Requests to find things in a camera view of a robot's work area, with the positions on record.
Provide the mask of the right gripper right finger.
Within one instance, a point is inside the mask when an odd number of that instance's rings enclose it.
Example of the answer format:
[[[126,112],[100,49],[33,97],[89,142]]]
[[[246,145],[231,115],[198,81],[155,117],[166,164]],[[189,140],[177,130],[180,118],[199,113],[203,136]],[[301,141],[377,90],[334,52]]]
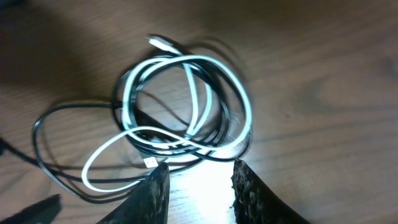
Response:
[[[242,160],[234,162],[233,204],[237,224],[308,224]]]

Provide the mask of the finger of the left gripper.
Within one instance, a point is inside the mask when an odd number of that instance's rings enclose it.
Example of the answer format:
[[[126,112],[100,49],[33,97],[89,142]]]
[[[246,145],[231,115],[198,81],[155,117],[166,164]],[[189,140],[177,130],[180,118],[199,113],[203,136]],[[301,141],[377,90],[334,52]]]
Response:
[[[60,195],[56,194],[2,220],[1,224],[50,224],[60,210]]]

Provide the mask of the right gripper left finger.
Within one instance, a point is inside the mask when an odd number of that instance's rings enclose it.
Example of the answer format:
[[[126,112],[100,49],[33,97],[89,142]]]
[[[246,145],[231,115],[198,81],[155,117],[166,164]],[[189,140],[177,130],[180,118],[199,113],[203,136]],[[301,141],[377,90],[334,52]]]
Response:
[[[167,163],[156,167],[120,206],[99,224],[166,224],[168,222],[170,172]]]

